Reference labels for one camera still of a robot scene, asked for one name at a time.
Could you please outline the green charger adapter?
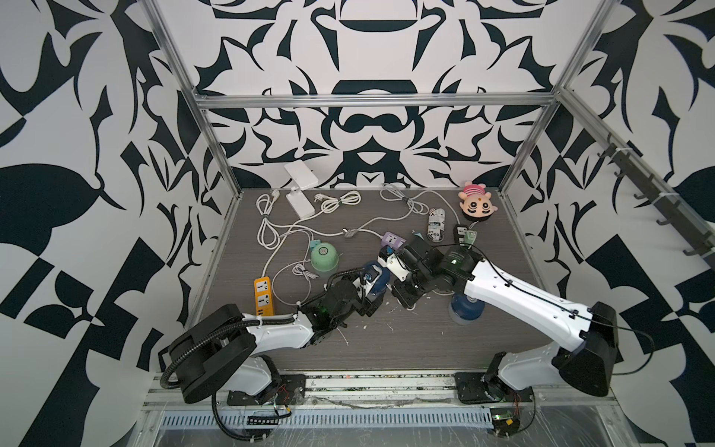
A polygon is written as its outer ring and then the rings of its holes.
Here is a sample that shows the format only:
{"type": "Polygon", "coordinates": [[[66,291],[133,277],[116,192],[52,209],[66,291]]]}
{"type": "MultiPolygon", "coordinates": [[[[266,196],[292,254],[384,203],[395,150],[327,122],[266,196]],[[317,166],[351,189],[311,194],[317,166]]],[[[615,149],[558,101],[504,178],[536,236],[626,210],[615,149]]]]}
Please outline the green charger adapter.
{"type": "Polygon", "coordinates": [[[464,244],[467,246],[473,246],[476,242],[477,236],[478,236],[478,232],[476,230],[467,229],[467,231],[465,231],[465,235],[463,237],[464,244]]]}

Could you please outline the blue cordless grinder front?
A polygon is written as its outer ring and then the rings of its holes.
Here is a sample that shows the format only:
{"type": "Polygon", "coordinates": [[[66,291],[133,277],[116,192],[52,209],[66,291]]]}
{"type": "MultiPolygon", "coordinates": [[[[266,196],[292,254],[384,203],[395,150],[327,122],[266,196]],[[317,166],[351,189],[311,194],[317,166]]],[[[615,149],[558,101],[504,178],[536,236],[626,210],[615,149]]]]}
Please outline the blue cordless grinder front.
{"type": "Polygon", "coordinates": [[[448,314],[458,325],[469,325],[476,321],[486,307],[484,301],[465,294],[454,294],[448,306],[448,314]]]}

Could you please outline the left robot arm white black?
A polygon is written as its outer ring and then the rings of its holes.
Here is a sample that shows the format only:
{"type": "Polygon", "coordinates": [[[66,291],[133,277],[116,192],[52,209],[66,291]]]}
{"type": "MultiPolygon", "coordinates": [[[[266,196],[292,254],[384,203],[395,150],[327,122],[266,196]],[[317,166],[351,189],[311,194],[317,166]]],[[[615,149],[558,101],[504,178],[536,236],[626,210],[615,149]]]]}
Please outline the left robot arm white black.
{"type": "Polygon", "coordinates": [[[390,279],[377,264],[339,272],[323,292],[286,315],[254,316],[224,305],[172,342],[159,383],[162,389],[180,389],[187,403],[206,400],[223,387],[250,402],[269,402],[283,384],[269,352],[316,346],[352,315],[372,316],[390,279]]]}

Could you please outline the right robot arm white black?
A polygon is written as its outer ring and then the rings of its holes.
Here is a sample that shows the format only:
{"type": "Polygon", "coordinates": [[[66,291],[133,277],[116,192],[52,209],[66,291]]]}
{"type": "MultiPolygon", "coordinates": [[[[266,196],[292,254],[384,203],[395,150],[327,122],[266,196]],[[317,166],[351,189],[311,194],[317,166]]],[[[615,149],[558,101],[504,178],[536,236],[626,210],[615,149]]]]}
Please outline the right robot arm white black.
{"type": "Polygon", "coordinates": [[[398,250],[383,248],[378,263],[394,276],[392,294],[405,308],[433,290],[456,292],[492,305],[547,335],[541,348],[495,354],[480,378],[478,402],[497,402],[530,387],[568,385],[605,397],[618,349],[616,311],[550,294],[496,266],[464,244],[431,246],[422,238],[398,250]]]}

